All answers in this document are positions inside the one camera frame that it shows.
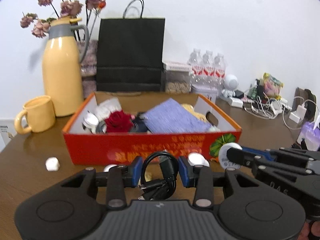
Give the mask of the small printed tin box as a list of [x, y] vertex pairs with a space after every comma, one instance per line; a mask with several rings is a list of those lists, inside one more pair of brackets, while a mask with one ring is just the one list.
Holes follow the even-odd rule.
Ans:
[[206, 85], [191, 85], [191, 92], [195, 94], [200, 94], [207, 98], [209, 101], [216, 103], [218, 90], [215, 87], [210, 87]]

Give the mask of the clear jar of seeds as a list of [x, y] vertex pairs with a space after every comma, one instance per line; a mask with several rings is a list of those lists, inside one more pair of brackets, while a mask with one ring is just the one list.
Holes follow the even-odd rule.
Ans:
[[177, 62], [163, 63], [166, 93], [190, 93], [193, 70], [190, 65]]

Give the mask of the white charger adapter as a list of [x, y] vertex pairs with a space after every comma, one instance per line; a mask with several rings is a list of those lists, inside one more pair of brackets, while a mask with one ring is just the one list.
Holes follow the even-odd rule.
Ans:
[[244, 102], [238, 98], [229, 98], [229, 105], [236, 108], [242, 108]]

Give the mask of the white robot figurine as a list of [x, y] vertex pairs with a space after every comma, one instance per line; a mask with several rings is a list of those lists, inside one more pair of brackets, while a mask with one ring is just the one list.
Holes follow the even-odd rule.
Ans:
[[238, 88], [238, 78], [233, 74], [228, 74], [224, 78], [222, 96], [224, 98], [235, 97], [235, 91]]

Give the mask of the red cardboard box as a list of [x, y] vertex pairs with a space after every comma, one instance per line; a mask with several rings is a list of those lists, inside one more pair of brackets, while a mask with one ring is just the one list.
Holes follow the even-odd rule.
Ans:
[[[99, 103], [118, 98], [126, 113], [136, 114], [172, 98], [178, 103], [187, 103], [195, 111], [211, 112], [218, 120], [219, 132], [212, 133], [109, 133], [92, 134], [85, 131], [82, 122], [87, 112], [95, 110]], [[198, 152], [211, 159], [210, 146], [218, 139], [238, 141], [242, 128], [221, 108], [198, 94], [167, 94], [161, 92], [108, 93], [94, 92], [81, 104], [62, 129], [63, 137], [75, 165], [128, 164], [136, 156], [146, 158], [155, 151], [167, 150], [173, 156], [186, 156]]]

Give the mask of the dried rose bouquet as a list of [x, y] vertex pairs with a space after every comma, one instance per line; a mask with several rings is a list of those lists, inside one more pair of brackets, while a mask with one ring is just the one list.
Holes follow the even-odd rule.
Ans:
[[61, 18], [71, 18], [71, 24], [77, 25], [76, 19], [82, 11], [85, 12], [85, 25], [89, 29], [89, 34], [80, 37], [78, 31], [74, 32], [77, 41], [83, 41], [84, 38], [91, 38], [93, 28], [101, 11], [106, 7], [106, 0], [37, 0], [40, 7], [51, 7], [54, 11], [53, 16], [41, 18], [36, 13], [26, 13], [20, 19], [20, 27], [23, 29], [33, 26], [31, 33], [37, 38], [44, 38], [48, 35], [49, 28], [54, 20]]

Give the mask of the yellow ceramic mug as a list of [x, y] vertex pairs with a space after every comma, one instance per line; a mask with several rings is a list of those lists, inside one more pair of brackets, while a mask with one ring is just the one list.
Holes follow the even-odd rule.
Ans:
[[52, 98], [37, 96], [23, 105], [14, 120], [14, 128], [18, 134], [40, 133], [53, 127], [55, 120]]

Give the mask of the white and yellow plush toy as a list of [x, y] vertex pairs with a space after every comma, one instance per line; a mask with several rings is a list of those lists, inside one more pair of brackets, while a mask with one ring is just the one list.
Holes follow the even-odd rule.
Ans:
[[181, 104], [181, 106], [186, 110], [188, 111], [189, 113], [191, 113], [193, 116], [195, 116], [197, 119], [203, 121], [203, 122], [206, 122], [206, 123], [209, 123], [210, 124], [210, 121], [207, 120], [206, 116], [202, 113], [199, 113], [199, 112], [196, 112], [194, 110], [194, 107], [190, 104], [186, 104], [186, 103], [183, 103]]

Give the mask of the red artificial rose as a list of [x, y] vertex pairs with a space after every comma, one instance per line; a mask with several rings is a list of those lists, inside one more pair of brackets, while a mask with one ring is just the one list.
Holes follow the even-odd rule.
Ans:
[[105, 119], [107, 133], [127, 133], [133, 127], [131, 115], [123, 111], [115, 111]]

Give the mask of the water bottle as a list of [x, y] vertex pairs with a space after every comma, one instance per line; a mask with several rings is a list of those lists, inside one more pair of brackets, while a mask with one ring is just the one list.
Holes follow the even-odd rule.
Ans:
[[203, 74], [203, 65], [200, 49], [193, 49], [193, 52], [189, 56], [188, 64], [191, 66], [193, 71], [193, 77], [191, 84], [195, 85], [200, 82], [201, 76]]
[[220, 89], [226, 74], [226, 63], [224, 59], [224, 55], [218, 53], [216, 57], [214, 57], [215, 64], [215, 79], [216, 79], [216, 88]]
[[202, 57], [203, 74], [206, 84], [213, 86], [215, 64], [213, 59], [213, 52], [207, 50]]

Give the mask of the pink fuzzy vase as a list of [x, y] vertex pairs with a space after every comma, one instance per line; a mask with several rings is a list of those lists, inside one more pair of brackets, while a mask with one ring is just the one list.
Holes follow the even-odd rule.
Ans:
[[98, 41], [90, 40], [86, 55], [81, 63], [82, 89], [84, 98], [87, 98], [97, 89], [95, 76], [97, 74]]

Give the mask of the water bottle right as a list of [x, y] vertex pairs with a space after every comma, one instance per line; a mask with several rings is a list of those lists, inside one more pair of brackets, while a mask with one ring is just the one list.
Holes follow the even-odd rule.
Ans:
[[215, 64], [215, 79], [216, 79], [216, 88], [220, 89], [226, 74], [226, 63], [224, 59], [224, 55], [218, 53], [216, 57], [214, 57]]

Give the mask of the purple tissue pack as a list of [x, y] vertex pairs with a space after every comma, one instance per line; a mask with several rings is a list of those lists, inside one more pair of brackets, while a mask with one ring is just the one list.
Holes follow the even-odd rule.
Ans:
[[305, 145], [309, 151], [319, 151], [319, 124], [309, 121], [304, 122], [297, 142], [301, 147]]

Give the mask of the colourful snack bag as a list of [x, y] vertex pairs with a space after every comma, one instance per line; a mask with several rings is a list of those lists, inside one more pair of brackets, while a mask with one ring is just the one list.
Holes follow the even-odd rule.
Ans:
[[280, 90], [284, 84], [269, 73], [263, 74], [264, 94], [269, 98], [280, 99]]

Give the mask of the yellow thermos jug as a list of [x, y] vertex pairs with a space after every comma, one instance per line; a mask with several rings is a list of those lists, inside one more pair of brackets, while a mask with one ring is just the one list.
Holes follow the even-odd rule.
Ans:
[[[44, 92], [51, 97], [57, 117], [75, 113], [84, 101], [81, 63], [89, 45], [89, 31], [86, 25], [77, 25], [81, 20], [63, 17], [50, 23], [42, 75]], [[80, 29], [85, 33], [82, 52], [74, 38], [74, 32]]]

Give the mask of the purple woven pouch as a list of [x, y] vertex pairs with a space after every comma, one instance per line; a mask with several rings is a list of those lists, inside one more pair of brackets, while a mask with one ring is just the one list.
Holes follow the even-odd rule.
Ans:
[[142, 119], [151, 133], [204, 133], [211, 124], [199, 120], [172, 98], [142, 114]]

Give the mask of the white round jar lid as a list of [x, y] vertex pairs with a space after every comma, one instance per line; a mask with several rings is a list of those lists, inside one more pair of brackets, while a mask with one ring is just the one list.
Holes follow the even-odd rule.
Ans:
[[204, 156], [196, 152], [190, 153], [188, 155], [187, 161], [191, 166], [201, 165], [201, 166], [210, 167], [209, 162], [204, 158]]

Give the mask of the white small bottle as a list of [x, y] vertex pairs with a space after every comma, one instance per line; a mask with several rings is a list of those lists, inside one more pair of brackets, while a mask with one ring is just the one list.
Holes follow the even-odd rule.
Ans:
[[96, 115], [87, 112], [82, 121], [82, 127], [84, 131], [90, 131], [91, 133], [96, 134], [99, 123], [100, 121]]

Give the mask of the water bottle middle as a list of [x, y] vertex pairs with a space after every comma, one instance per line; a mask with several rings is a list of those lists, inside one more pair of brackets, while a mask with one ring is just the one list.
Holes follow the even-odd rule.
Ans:
[[213, 86], [215, 64], [213, 59], [213, 52], [207, 50], [202, 57], [203, 74], [206, 84]]

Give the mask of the white earbud case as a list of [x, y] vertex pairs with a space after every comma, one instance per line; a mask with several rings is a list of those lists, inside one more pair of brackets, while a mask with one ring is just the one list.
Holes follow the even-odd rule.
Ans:
[[50, 157], [46, 160], [46, 169], [49, 172], [58, 171], [60, 168], [59, 160], [56, 157]]

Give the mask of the black paper shopping bag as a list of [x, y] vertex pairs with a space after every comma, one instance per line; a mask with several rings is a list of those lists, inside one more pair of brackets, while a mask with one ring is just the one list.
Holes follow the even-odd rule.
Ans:
[[98, 91], [161, 92], [164, 89], [164, 18], [105, 18], [100, 22]]

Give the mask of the white wall panel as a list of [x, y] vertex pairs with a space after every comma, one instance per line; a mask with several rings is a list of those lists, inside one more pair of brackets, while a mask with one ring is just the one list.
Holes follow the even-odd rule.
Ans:
[[1, 127], [1, 151], [2, 151], [16, 135], [16, 131], [14, 128], [14, 120], [1, 119], [0, 127]]

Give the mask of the water bottle left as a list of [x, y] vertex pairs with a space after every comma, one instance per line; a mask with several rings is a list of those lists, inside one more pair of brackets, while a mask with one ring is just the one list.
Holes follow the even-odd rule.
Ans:
[[203, 65], [200, 49], [193, 49], [193, 52], [189, 56], [188, 64], [191, 66], [193, 71], [193, 77], [191, 84], [195, 85], [200, 82], [201, 76], [203, 74]]

